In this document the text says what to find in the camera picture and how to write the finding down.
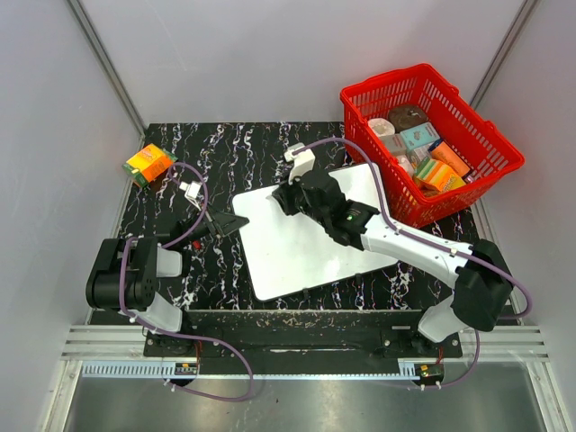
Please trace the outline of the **teal cardboard box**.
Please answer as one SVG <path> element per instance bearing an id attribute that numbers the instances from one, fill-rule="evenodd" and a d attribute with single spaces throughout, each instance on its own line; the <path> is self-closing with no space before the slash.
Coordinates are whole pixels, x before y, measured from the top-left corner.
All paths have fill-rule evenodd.
<path id="1" fill-rule="evenodd" d="M 429 146 L 440 139 L 440 135 L 429 121 L 403 130 L 400 137 L 403 139 L 407 151 Z"/>

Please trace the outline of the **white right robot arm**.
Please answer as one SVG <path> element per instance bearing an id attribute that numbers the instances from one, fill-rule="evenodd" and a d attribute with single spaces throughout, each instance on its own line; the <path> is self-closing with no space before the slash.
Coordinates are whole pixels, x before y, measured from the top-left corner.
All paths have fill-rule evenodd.
<path id="1" fill-rule="evenodd" d="M 451 288 L 451 295 L 427 308 L 410 332 L 409 345 L 417 355 L 432 355 L 463 329 L 490 332 L 500 320 L 513 285 L 495 243 L 450 241 L 406 226 L 346 198 L 336 178 L 317 170 L 281 182 L 272 196 L 285 215 L 307 216 L 336 243 L 398 259 Z"/>

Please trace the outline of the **red plastic shopping basket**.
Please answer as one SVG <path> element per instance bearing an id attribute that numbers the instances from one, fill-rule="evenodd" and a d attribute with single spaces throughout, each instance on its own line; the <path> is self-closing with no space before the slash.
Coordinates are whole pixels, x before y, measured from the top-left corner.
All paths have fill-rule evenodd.
<path id="1" fill-rule="evenodd" d="M 485 121 L 429 64 L 396 69 L 345 87 L 345 136 L 380 168 L 390 215 L 420 228 L 475 203 L 525 158 Z M 452 165 L 463 185 L 452 191 L 423 181 L 400 161 L 417 167 L 435 158 Z"/>

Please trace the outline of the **white toilet paper roll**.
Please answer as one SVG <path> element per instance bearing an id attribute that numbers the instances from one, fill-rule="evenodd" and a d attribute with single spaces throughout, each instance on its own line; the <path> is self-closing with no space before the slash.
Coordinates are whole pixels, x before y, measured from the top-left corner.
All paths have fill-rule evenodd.
<path id="1" fill-rule="evenodd" d="M 372 118 L 367 122 L 377 138 L 392 136 L 396 133 L 394 125 L 385 118 Z"/>

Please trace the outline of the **yellow green sponge pack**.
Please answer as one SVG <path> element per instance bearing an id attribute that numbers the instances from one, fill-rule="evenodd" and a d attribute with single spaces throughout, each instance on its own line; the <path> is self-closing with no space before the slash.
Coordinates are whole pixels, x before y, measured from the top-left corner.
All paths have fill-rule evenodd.
<path id="1" fill-rule="evenodd" d="M 413 179 L 418 186 L 438 193 L 453 191 L 466 182 L 446 163 L 426 158 L 416 169 Z"/>

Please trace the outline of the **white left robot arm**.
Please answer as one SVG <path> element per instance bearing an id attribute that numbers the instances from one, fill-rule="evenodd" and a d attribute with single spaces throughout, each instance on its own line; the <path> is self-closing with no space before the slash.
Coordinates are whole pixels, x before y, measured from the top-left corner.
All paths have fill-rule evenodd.
<path id="1" fill-rule="evenodd" d="M 176 356 L 193 350 L 195 335 L 183 326 L 181 309 L 159 292 L 163 279 L 178 278 L 190 269 L 188 246 L 205 238 L 226 238 L 249 224 L 249 218 L 210 207 L 201 220 L 174 220 L 170 229 L 139 238 L 129 246 L 122 238 L 103 240 L 85 297 L 97 310 L 114 311 L 131 320 L 144 320 L 154 330 L 166 330 L 164 346 Z"/>

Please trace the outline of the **brown round lid jar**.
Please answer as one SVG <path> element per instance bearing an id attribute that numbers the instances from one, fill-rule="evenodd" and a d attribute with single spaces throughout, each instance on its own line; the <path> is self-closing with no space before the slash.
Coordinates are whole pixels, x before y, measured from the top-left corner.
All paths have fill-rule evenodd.
<path id="1" fill-rule="evenodd" d="M 417 105 L 404 104 L 390 109 L 387 120 L 393 125 L 395 131 L 400 133 L 428 122 L 428 116 Z"/>

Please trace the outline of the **orange green snack box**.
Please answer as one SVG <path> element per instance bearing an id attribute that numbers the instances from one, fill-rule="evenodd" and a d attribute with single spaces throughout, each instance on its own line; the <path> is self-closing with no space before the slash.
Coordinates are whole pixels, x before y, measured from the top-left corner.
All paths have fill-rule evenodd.
<path id="1" fill-rule="evenodd" d="M 176 161 L 176 156 L 169 151 L 154 144 L 148 144 L 129 158 L 122 165 L 122 169 L 137 187 L 144 188 L 154 182 Z"/>

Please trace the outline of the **white whiteboard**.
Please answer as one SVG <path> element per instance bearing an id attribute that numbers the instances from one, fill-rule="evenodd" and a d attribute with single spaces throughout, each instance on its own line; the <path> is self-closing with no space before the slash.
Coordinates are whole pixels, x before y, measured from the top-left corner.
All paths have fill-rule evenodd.
<path id="1" fill-rule="evenodd" d="M 239 193 L 233 211 L 249 219 L 239 230 L 252 290 L 261 302 L 394 266 L 381 254 L 343 247 L 298 213 L 286 216 L 268 186 Z"/>

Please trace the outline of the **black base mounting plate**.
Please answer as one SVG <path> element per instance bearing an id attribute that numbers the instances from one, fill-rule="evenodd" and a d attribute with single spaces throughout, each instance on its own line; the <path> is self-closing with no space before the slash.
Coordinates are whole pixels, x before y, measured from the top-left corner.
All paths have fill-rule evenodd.
<path id="1" fill-rule="evenodd" d="M 217 338 L 245 356 L 307 350 L 383 358 L 459 359 L 457 334 L 433 343 L 418 333 L 419 310 L 193 310 L 183 332 Z"/>

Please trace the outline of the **orange blue box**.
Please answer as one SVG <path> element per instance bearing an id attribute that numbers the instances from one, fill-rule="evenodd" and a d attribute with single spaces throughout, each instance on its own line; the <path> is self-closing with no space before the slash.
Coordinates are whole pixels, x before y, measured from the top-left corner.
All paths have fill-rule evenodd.
<path id="1" fill-rule="evenodd" d="M 428 148 L 429 155 L 449 165 L 460 177 L 467 177 L 472 168 L 443 140 L 438 139 Z"/>

